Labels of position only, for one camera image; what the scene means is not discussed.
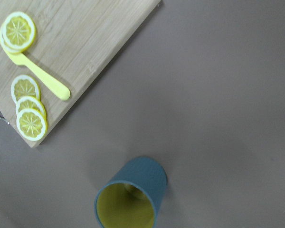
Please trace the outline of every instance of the stacked lemon slices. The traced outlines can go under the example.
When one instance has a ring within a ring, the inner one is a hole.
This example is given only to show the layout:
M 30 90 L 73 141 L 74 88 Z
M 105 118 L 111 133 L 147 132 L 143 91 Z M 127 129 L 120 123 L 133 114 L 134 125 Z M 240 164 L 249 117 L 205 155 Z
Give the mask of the stacked lemon slices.
M 19 75 L 13 80 L 10 91 L 16 104 L 16 124 L 20 134 L 31 141 L 42 139 L 48 125 L 37 82 L 28 75 Z
M 13 12 L 1 25 L 0 43 L 8 52 L 20 53 L 33 43 L 35 35 L 33 20 L 24 12 Z
M 6 51 L 16 54 L 26 50 L 35 35 L 33 20 L 26 13 L 17 11 L 9 14 L 1 25 L 0 43 Z M 16 125 L 20 134 L 31 141 L 42 139 L 48 125 L 37 82 L 28 75 L 19 75 L 13 80 L 10 91 L 16 104 Z

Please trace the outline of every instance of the cutting board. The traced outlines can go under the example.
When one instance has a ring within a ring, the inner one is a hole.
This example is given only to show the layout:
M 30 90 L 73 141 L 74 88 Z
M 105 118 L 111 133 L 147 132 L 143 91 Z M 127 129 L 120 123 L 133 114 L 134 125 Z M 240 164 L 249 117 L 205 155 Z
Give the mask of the cutting board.
M 29 14 L 37 35 L 24 54 L 71 91 L 69 100 L 59 100 L 27 68 L 14 65 L 0 47 L 0 110 L 10 125 L 18 132 L 15 104 L 10 96 L 10 85 L 16 76 L 27 74 L 39 83 L 41 102 L 47 110 L 48 134 L 159 1 L 0 1 L 0 26 L 11 12 Z M 25 141 L 36 147 L 42 140 Z

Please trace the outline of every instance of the gray table surface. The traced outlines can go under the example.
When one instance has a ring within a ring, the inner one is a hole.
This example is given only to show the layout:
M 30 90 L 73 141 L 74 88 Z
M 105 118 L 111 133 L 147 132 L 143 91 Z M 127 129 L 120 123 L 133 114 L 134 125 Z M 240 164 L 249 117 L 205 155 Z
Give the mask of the gray table surface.
M 99 227 L 138 155 L 159 228 L 285 228 L 285 0 L 165 0 L 38 148 L 0 121 L 0 228 Z

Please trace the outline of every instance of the knife handle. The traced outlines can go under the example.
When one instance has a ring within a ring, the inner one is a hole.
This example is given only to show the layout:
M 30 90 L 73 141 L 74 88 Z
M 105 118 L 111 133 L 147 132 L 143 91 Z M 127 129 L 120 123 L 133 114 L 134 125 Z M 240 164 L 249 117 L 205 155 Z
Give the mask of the knife handle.
M 59 99 L 66 101 L 70 97 L 70 90 L 64 84 L 59 82 L 53 76 L 49 75 L 28 58 L 25 61 L 24 65 L 30 69 L 40 79 L 40 81 L 43 82 L 43 84 Z

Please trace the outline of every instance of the teal cup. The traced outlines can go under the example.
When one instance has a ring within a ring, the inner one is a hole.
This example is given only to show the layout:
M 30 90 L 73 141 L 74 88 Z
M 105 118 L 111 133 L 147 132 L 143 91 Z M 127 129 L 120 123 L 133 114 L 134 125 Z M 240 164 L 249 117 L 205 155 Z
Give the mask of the teal cup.
M 102 228 L 154 228 L 167 176 L 149 157 L 127 162 L 100 189 L 94 209 Z

